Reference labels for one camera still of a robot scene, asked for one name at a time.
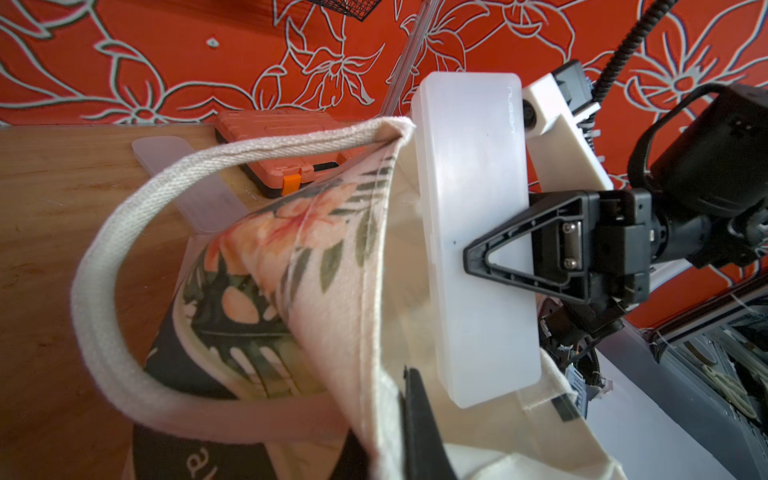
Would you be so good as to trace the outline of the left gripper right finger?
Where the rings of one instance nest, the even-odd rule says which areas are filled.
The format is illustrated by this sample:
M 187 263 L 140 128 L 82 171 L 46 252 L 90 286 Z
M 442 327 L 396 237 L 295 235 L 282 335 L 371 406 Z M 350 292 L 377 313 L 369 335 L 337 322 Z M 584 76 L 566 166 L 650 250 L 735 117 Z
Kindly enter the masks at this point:
M 420 372 L 416 368 L 405 367 L 403 376 L 406 478 L 456 480 Z

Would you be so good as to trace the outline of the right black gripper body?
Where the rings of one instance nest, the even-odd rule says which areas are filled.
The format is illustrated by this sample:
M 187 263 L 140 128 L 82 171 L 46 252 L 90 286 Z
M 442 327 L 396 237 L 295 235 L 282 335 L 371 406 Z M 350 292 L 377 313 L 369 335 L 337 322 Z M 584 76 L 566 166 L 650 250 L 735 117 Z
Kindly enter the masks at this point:
M 601 191 L 589 214 L 588 301 L 614 298 L 626 305 L 646 301 L 651 260 L 658 246 L 652 194 L 645 189 Z

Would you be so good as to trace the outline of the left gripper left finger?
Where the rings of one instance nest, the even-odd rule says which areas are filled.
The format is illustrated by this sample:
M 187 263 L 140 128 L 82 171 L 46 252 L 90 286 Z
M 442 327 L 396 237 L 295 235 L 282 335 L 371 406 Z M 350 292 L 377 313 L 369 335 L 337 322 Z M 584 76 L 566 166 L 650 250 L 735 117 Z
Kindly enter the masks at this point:
M 367 480 L 369 457 L 353 431 L 349 431 L 329 480 Z

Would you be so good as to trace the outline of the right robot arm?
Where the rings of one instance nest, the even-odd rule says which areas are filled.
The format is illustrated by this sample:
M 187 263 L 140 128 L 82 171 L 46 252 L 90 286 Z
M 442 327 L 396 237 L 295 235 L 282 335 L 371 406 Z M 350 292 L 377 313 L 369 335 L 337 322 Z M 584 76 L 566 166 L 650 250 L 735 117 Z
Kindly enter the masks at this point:
M 596 81 L 571 61 L 523 92 L 526 145 L 540 192 L 528 209 L 463 253 L 473 276 L 574 304 L 644 302 L 655 264 L 746 266 L 767 240 L 767 92 L 737 82 L 693 88 L 638 139 L 628 185 L 614 188 L 590 144 L 596 113 L 623 68 L 671 11 L 653 2 Z M 708 106 L 657 158 L 675 114 Z

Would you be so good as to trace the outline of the white canvas tote bag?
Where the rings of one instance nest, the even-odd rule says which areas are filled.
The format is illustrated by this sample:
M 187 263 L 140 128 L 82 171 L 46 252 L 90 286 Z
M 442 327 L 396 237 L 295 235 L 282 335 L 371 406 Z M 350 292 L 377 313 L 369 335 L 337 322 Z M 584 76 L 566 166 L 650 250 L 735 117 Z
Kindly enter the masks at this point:
M 405 381 L 385 370 L 381 303 L 391 180 L 413 123 L 385 117 L 307 136 L 297 150 L 362 147 L 335 176 L 238 220 L 177 288 L 151 353 L 128 351 L 115 305 L 132 245 L 168 204 L 229 167 L 271 156 L 264 141 L 187 155 L 124 201 L 83 256 L 70 302 L 103 395 L 134 424 L 126 479 L 328 479 L 349 431 L 368 479 L 407 479 Z M 457 479 L 621 479 L 542 351 L 515 395 L 521 452 L 443 444 Z

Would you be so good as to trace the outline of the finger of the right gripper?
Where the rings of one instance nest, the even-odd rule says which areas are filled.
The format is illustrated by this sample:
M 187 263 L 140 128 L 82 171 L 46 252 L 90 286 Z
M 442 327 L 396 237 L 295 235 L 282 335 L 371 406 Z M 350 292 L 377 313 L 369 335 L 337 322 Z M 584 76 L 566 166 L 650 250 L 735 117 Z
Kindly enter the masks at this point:
M 590 300 L 587 229 L 591 194 L 539 193 L 530 206 L 473 241 L 467 274 L 573 303 Z

